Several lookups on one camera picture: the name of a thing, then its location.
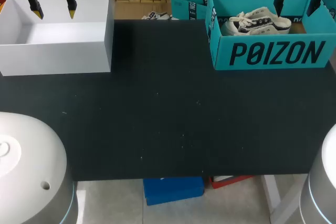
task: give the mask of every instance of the sneaker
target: sneaker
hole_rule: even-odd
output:
[[[291,21],[287,18],[278,17],[271,13],[268,8],[262,7],[253,12],[238,14],[231,17],[221,27],[223,35],[265,35],[265,34],[288,34]]]

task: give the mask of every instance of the black table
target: black table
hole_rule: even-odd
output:
[[[307,173],[333,69],[215,71],[202,21],[116,21],[111,73],[1,77],[0,111],[59,135],[75,180]]]

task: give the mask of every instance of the red box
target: red box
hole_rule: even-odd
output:
[[[252,178],[252,177],[253,177],[253,175],[236,176],[236,177],[228,178],[228,179],[225,179],[225,180],[222,180],[222,181],[218,181],[218,182],[214,182],[213,181],[213,177],[209,177],[209,181],[210,181],[212,187],[214,189],[217,189],[217,188],[220,188],[220,187],[223,187],[223,186],[227,186],[227,185],[230,185],[230,184],[233,184],[233,183],[236,183],[236,182],[248,179],[248,178]]]

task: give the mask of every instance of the white box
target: white box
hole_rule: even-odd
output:
[[[111,0],[76,0],[73,19],[66,0],[38,1],[43,19],[28,0],[7,0],[0,13],[3,76],[111,71]]]

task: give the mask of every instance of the floor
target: floor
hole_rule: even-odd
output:
[[[276,176],[280,196],[295,175]],[[77,224],[269,224],[260,177],[219,189],[207,186],[202,197],[147,206],[141,179],[79,182]],[[295,213],[287,224],[302,224]]]

